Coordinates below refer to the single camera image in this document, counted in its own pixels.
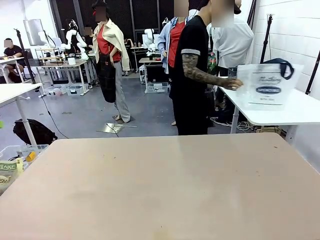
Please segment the red shirt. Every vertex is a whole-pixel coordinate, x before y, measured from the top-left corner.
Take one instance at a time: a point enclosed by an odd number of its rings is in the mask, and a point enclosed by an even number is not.
[[[175,67],[175,59],[176,59],[176,52],[178,48],[178,42],[181,35],[182,30],[184,29],[186,23],[185,21],[178,23],[178,20],[176,22],[176,25],[174,28],[171,29],[170,32],[170,47],[168,52],[168,64],[170,67]]]
[[[99,47],[100,52],[102,52],[103,54],[109,54],[109,53],[112,52],[112,50],[115,48],[115,46],[112,45],[110,42],[108,42],[107,40],[105,40],[102,37],[102,32],[103,31],[104,31],[104,26],[100,29],[96,40],[98,42],[98,47]],[[121,55],[120,55],[119,51],[117,51],[113,55],[113,61],[121,61]]]

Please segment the beige jacket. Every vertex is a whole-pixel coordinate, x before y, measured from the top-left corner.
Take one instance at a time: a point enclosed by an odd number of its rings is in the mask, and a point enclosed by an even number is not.
[[[98,26],[94,30],[94,36],[92,39],[96,62],[99,62],[99,47],[97,36],[103,25],[104,23],[102,21],[98,23]],[[106,41],[114,45],[121,52],[122,70],[130,71],[129,56],[125,46],[124,34],[119,29],[119,27],[111,21],[111,19],[109,19],[109,21],[104,26],[105,27],[103,29],[102,37]]]

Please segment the tattoo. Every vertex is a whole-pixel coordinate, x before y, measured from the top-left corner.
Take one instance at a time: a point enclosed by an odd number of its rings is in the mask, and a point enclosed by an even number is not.
[[[193,53],[182,54],[184,76],[200,83],[223,87],[226,80],[224,78],[208,74],[197,68],[198,59],[199,56]]]

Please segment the black apron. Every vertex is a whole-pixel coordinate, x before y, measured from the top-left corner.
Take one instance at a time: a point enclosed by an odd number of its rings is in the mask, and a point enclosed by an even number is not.
[[[96,73],[104,99],[108,103],[116,101],[116,69],[112,66],[109,54],[99,53]]]

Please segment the hair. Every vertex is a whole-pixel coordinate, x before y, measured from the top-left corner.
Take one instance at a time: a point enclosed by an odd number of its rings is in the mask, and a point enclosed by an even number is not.
[[[197,7],[197,10],[202,9],[203,7],[207,6],[210,0],[201,0],[199,3],[199,6]]]

